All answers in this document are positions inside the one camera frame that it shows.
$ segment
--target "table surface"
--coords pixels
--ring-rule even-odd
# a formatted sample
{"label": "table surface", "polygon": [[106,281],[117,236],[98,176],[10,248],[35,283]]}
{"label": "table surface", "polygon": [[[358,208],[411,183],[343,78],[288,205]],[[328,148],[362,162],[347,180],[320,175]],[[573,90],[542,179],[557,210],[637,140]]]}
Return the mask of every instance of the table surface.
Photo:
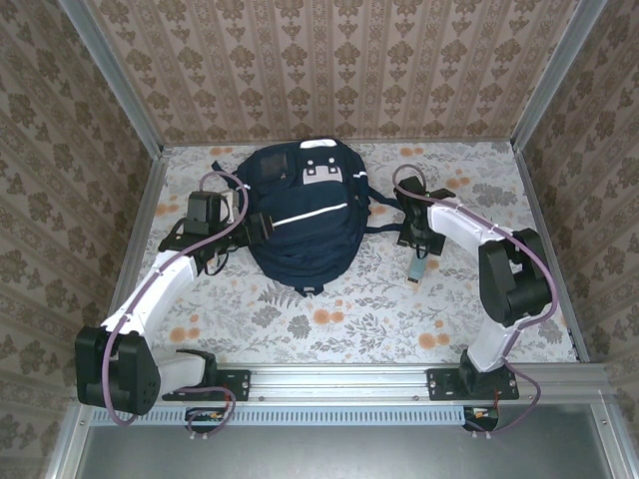
{"label": "table surface", "polygon": [[[420,166],[428,188],[449,188],[465,205],[513,229],[534,220],[508,143],[355,143],[370,184],[392,196],[391,174]],[[233,171],[255,146],[180,147],[172,151],[141,269],[187,209],[187,199],[215,160]],[[210,188],[226,187],[212,180]],[[403,214],[372,203],[368,224]],[[457,362],[486,313],[478,294],[476,257],[451,240],[428,261],[419,289],[406,284],[412,250],[396,233],[366,236],[350,269],[318,297],[302,298],[265,277],[247,248],[217,276],[200,276],[161,323],[153,347],[197,348],[233,363]],[[511,359],[572,362],[575,353],[560,311],[525,330]]]}

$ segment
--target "metal frame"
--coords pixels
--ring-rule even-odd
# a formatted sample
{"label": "metal frame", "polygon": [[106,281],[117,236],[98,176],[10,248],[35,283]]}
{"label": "metal frame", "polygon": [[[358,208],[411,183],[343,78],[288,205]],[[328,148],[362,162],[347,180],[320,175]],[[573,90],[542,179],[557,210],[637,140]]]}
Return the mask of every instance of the metal frame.
{"label": "metal frame", "polygon": [[[154,406],[132,425],[186,426],[189,406]],[[462,426],[462,406],[263,406],[240,403],[230,426]],[[95,410],[93,427],[116,427],[104,409]]]}
{"label": "metal frame", "polygon": [[606,0],[587,0],[577,5],[512,133],[516,150],[523,150],[530,139],[606,3]]}
{"label": "metal frame", "polygon": [[47,470],[47,479],[76,477],[92,414],[93,407],[84,404],[72,404],[67,408]]}
{"label": "metal frame", "polygon": [[537,232],[541,236],[541,242],[546,252],[546,258],[548,259],[550,272],[552,272],[552,275],[554,276],[555,282],[557,284],[561,312],[566,318],[566,323],[568,324],[568,329],[572,336],[577,354],[579,355],[579,359],[582,362],[589,362],[590,357],[588,355],[588,350],[586,349],[586,343],[583,340],[583,335],[581,334],[579,323],[577,322],[577,316],[575,315],[572,303],[570,302],[568,288],[566,287],[566,282],[563,278],[563,274],[561,273],[561,268],[559,267],[559,260],[557,259],[557,254],[555,254],[555,249],[552,245],[552,240],[550,239],[550,233],[548,232],[546,221],[543,218],[541,205],[539,204],[537,194],[535,193],[535,188],[532,184],[532,179],[530,178],[530,172],[528,172],[528,167],[526,166],[526,162],[523,158],[523,153],[521,153],[520,150],[514,149],[514,155],[515,163],[517,164],[517,169],[519,170],[519,177],[521,177],[523,189],[526,193],[526,197],[528,198],[530,210],[532,211],[532,218],[535,221]]}
{"label": "metal frame", "polygon": [[[490,405],[492,400],[430,401],[426,370],[456,364],[263,365],[224,364],[220,369],[249,369],[248,402],[263,406],[423,406]],[[612,389],[603,364],[517,364],[539,382],[542,404],[593,404]],[[528,404],[535,389],[519,382],[520,398],[509,404]],[[158,401],[163,405],[203,406],[202,401]]]}
{"label": "metal frame", "polygon": [[86,2],[78,0],[60,0],[60,3],[149,155],[154,161],[158,160],[162,155],[162,137],[127,80],[89,6]]}

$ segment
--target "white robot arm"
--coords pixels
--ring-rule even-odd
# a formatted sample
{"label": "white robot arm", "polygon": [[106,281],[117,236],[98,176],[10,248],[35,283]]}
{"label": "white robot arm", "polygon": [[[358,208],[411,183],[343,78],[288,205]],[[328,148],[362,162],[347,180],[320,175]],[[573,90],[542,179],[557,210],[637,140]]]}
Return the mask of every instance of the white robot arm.
{"label": "white robot arm", "polygon": [[[441,205],[428,208],[428,222],[432,230],[455,241],[466,251],[479,259],[483,244],[489,241],[503,241],[503,237],[493,229],[472,220],[459,210]],[[511,229],[502,227],[509,233]],[[484,316],[481,329],[475,341],[468,347],[468,357],[479,372],[490,372],[503,365],[503,357],[510,339],[518,327],[530,320],[530,316],[521,317],[509,325],[497,322],[488,315]]]}
{"label": "white robot arm", "polygon": [[[115,313],[102,323],[102,327],[107,332],[114,330],[122,315],[127,311],[129,304],[142,288],[142,285],[174,254],[176,254],[174,251],[167,250],[160,252],[156,256],[151,270],[140,282],[136,290]],[[135,332],[142,336],[147,344],[151,346],[158,325],[169,312],[178,296],[191,286],[197,276],[196,262],[191,256],[178,258],[151,284],[151,287],[142,296],[142,300],[136,305],[133,314],[129,315],[128,321],[120,330],[120,334],[126,335]],[[164,356],[156,356],[153,351],[151,353],[154,356],[160,374],[158,395],[162,396],[181,387],[194,386],[202,381],[205,370],[205,359],[203,357],[184,352],[175,352]]]}

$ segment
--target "backpack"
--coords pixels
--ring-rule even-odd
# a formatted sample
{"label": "backpack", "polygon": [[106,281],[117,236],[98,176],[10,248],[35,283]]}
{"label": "backpack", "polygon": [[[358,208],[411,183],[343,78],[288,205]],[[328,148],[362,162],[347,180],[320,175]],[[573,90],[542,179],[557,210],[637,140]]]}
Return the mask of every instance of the backpack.
{"label": "backpack", "polygon": [[[221,171],[217,162],[213,169]],[[367,228],[370,198],[400,209],[368,185],[361,156],[333,139],[273,145],[257,150],[234,172],[248,189],[248,215],[271,217],[268,240],[249,246],[264,274],[302,296],[320,294],[352,263]]]}

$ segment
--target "patterned wallpaper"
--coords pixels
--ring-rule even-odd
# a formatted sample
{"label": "patterned wallpaper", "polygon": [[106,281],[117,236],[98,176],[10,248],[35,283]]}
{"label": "patterned wallpaper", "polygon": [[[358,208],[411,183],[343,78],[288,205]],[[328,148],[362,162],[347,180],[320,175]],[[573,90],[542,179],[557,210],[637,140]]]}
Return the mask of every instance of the patterned wallpaper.
{"label": "patterned wallpaper", "polygon": [[0,477],[46,468],[150,160],[56,1],[0,2]]}
{"label": "patterned wallpaper", "polygon": [[639,2],[608,2],[524,153],[589,352],[639,437]]}
{"label": "patterned wallpaper", "polygon": [[508,138],[577,0],[89,0],[165,143]]}

